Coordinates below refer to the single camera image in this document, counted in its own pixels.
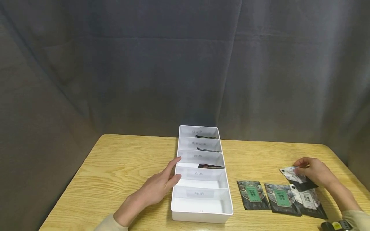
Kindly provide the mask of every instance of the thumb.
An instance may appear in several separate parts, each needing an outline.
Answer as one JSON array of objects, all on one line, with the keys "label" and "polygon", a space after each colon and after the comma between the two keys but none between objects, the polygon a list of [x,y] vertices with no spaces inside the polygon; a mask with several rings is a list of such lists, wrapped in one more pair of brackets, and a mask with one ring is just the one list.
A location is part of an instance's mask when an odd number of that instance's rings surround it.
[{"label": "thumb", "polygon": [[169,190],[170,188],[174,187],[179,180],[181,179],[181,174],[174,175],[166,184],[166,188]]},{"label": "thumb", "polygon": [[294,172],[295,172],[296,174],[301,174],[301,175],[306,175],[306,171],[307,171],[307,169],[303,169],[303,168],[296,168],[296,169],[294,170]]}]

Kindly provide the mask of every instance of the right hand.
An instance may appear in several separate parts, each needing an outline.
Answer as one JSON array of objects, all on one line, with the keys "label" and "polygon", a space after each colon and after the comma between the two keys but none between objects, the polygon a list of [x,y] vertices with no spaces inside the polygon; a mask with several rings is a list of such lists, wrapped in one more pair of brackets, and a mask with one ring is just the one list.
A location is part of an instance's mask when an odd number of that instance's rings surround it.
[{"label": "right hand", "polygon": [[333,183],[339,182],[338,178],[330,171],[330,169],[319,159],[303,157],[297,160],[294,166],[298,174],[306,175],[315,184],[324,186],[325,188]]}]

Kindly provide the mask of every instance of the sleeve cuff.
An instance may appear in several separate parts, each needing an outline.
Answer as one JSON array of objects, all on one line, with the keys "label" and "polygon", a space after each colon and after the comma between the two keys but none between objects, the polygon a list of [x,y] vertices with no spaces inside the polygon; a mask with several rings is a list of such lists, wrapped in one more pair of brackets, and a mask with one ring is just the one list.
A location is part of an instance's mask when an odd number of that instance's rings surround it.
[{"label": "sleeve cuff", "polygon": [[127,227],[118,224],[113,218],[113,214],[109,214],[96,228],[95,231],[127,231]]}]

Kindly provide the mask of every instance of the green label on packet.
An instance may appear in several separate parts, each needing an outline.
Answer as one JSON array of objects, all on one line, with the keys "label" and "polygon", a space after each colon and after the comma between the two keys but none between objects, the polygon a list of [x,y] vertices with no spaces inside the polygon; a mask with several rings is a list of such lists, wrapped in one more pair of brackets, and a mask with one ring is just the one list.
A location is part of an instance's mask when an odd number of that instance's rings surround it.
[{"label": "green label on packet", "polygon": [[259,194],[258,194],[256,187],[246,186],[245,189],[247,190],[247,194],[248,194],[250,202],[262,202],[261,198],[259,198]]},{"label": "green label on packet", "polygon": [[274,189],[275,198],[278,206],[292,207],[288,199],[288,194],[284,190]]}]

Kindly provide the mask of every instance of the beige sleeve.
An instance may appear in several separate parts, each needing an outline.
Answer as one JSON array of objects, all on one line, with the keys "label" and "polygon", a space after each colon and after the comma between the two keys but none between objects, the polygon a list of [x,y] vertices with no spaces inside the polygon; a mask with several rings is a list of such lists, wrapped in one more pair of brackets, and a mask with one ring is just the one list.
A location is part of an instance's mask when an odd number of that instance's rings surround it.
[{"label": "beige sleeve", "polygon": [[96,228],[95,231],[127,231],[127,227],[123,227],[118,224],[113,214],[108,215]]},{"label": "beige sleeve", "polygon": [[370,230],[370,216],[363,211],[344,211],[342,213],[343,220],[348,221],[353,231],[368,231]]}]

